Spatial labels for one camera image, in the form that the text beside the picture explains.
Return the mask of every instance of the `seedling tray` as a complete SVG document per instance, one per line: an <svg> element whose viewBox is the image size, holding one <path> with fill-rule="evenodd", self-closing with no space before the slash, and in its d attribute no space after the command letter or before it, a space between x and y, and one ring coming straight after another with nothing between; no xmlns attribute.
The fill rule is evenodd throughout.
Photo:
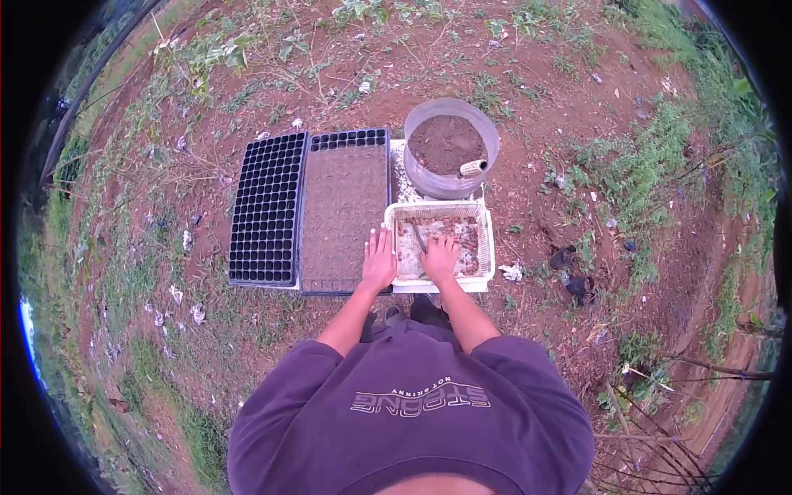
<svg viewBox="0 0 792 495"><path fill-rule="evenodd" d="M300 244L304 295L350 295L369 230L390 204L390 133L356 129L310 138ZM388 287L383 294L390 294Z"/></svg>
<svg viewBox="0 0 792 495"><path fill-rule="evenodd" d="M231 224L229 284L296 285L308 138L298 132L247 145Z"/></svg>

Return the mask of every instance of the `white tray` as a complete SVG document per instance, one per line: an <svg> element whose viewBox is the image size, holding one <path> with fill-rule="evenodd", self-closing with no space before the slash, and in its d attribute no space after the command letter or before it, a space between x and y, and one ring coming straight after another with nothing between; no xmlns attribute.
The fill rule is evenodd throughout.
<svg viewBox="0 0 792 495"><path fill-rule="evenodd" d="M456 276L460 286L467 292L486 291L486 283L495 276L495 246L492 216L485 206L477 201L423 201L419 203L395 203L385 210L385 224L394 231L393 248L399 254L401 248L396 220L408 218L432 218L440 216L472 216L476 218L478 234L478 272L472 276ZM437 292L431 280L403 278L399 274L393 281L396 292Z"/></svg>

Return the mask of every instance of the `purple t-shirt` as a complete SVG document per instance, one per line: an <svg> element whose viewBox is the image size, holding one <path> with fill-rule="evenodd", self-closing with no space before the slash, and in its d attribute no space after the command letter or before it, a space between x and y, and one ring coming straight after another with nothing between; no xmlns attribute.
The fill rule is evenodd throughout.
<svg viewBox="0 0 792 495"><path fill-rule="evenodd" d="M228 477L245 493L374 493L426 473L495 493L574 494L594 436L544 347L494 337L468 355L407 320L342 358L297 344L239 412Z"/></svg>

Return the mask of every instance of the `small plant pot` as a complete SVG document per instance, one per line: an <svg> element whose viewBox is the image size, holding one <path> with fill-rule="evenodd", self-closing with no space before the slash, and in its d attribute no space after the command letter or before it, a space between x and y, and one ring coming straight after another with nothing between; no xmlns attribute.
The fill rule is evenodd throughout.
<svg viewBox="0 0 792 495"><path fill-rule="evenodd" d="M442 177L427 170L409 150L409 137L424 120L438 115L452 115L467 119L481 135L487 151L487 167L478 175L468 178ZM408 115L404 123L404 169L407 177L419 192L438 200L463 200L480 187L492 170L500 147L497 129L484 113L456 98L438 98L421 103Z"/></svg>

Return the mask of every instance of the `white plastic basket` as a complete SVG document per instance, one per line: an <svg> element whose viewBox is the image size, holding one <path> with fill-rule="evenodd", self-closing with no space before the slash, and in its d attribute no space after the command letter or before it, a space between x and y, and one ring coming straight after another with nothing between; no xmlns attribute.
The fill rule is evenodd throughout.
<svg viewBox="0 0 792 495"><path fill-rule="evenodd" d="M394 231L394 250L397 257L404 249L400 257L408 256L409 249L410 263L414 263L417 256L415 243L402 246L401 236L398 235L397 220L410 218L428 219L443 216L472 216L476 218L476 230L478 234L478 271L474 275L456 276L460 284L484 284L495 276L495 245L493 240L492 216L483 204L475 201L424 201L420 203L394 203L385 210L385 224L389 225ZM415 279L414 276L403 276L403 270L397 269L396 278L393 281L395 287L418 287L427 289L426 291L436 291L431 280Z"/></svg>

